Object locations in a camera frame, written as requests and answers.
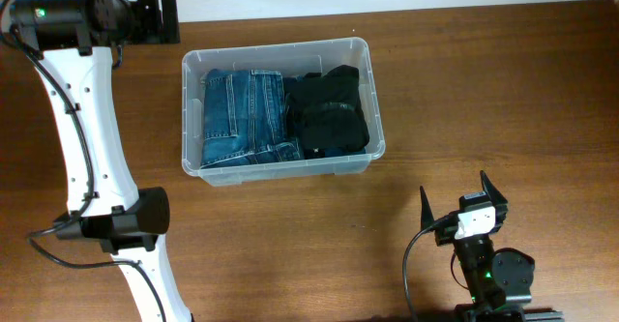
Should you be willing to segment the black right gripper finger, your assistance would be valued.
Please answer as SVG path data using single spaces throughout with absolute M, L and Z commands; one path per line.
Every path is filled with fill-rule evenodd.
M 435 219 L 429 205 L 427 193 L 423 186 L 420 186 L 420 198 L 421 198 L 421 216 L 420 225 L 422 230 L 431 229 L 434 226 Z
M 495 208 L 499 208 L 499 207 L 507 208 L 508 207 L 507 198 L 490 182 L 489 178 L 487 177 L 486 173 L 483 170 L 480 171 L 480 177 L 481 177 L 481 183 L 482 183 L 483 190 L 489 197 L 492 205 Z

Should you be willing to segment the dark blue jeans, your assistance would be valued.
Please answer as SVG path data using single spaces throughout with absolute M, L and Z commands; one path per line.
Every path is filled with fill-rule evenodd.
M 283 78 L 262 70 L 211 70 L 204 90 L 202 169 L 299 161 L 286 126 Z

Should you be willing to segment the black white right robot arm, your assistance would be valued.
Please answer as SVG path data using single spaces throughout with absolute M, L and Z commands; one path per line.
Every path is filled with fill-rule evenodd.
M 420 190 L 421 229 L 432 233 L 437 246 L 452 245 L 471 302 L 455 307 L 453 321 L 563 321 L 553 309 L 529 310 L 535 260 L 512 248 L 496 249 L 490 236 L 500 230 L 508 213 L 507 198 L 480 172 L 482 190 L 461 196 L 458 209 L 439 219 L 427 194 Z

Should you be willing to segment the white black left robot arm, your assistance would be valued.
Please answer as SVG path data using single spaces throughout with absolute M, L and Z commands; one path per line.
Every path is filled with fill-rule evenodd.
M 112 74 L 129 44 L 176 44 L 176 0 L 3 0 L 5 43 L 37 70 L 52 107 L 68 178 L 67 209 L 49 228 L 94 241 L 122 270 L 145 321 L 189 321 L 169 264 L 169 201 L 129 171 L 112 99 Z

